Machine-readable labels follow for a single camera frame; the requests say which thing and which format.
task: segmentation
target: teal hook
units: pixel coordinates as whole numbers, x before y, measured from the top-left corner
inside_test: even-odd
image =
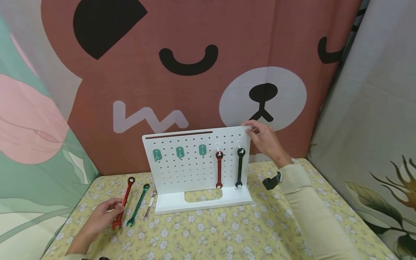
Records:
[[[162,153],[160,152],[159,149],[153,150],[153,157],[155,158],[155,161],[159,161],[162,159]]]
[[[176,148],[176,156],[178,156],[180,159],[185,157],[185,151],[183,150],[183,147],[179,146]]]
[[[199,154],[202,156],[207,154],[207,146],[205,144],[199,146]]]

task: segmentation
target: pegboard stand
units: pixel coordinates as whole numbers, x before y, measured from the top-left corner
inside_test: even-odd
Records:
[[[245,133],[246,129],[237,126],[143,136],[158,192],[155,214],[252,203],[247,188],[250,138]],[[204,149],[201,150],[201,145],[206,147],[206,154]],[[237,150],[240,147],[246,150],[241,171],[243,185],[236,187],[239,163]],[[222,197],[213,201],[186,202],[185,192],[215,189],[218,181],[215,153],[218,150],[224,153]]]

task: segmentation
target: red wrench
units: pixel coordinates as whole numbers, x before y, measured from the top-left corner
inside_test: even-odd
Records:
[[[126,193],[124,194],[124,198],[123,198],[123,201],[121,202],[121,206],[122,207],[124,207],[124,206],[126,206],[126,204],[127,204],[127,198],[129,197],[129,193],[130,193],[130,189],[131,189],[131,186],[133,185],[133,183],[136,181],[136,179],[134,178],[134,177],[130,177],[128,180],[127,180],[127,190],[126,190]],[[121,228],[121,218],[123,217],[123,212],[121,212],[118,216],[117,216],[117,219],[116,219],[116,221],[114,221],[114,223],[113,223],[113,230],[115,230],[116,229],[116,227],[119,227],[119,229]]]
[[[218,161],[218,182],[217,182],[217,185],[215,185],[215,187],[216,188],[218,188],[218,187],[222,188],[223,184],[221,183],[221,160],[224,157],[224,153],[221,152],[221,151],[218,151],[215,154],[215,157],[217,157],[217,161]]]

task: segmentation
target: silver wrench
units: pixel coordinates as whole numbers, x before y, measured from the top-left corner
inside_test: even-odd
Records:
[[[156,191],[153,191],[153,193],[152,193],[152,198],[150,199],[149,206],[147,207],[147,210],[146,210],[146,214],[142,218],[144,221],[146,221],[149,218],[149,212],[150,212],[150,209],[152,207],[153,200],[155,199],[156,193],[157,193]]]

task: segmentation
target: bear print backdrop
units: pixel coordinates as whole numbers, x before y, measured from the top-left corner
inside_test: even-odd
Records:
[[[149,171],[144,134],[248,119],[304,157],[359,4],[43,0],[46,37],[81,79],[48,87],[105,175]]]

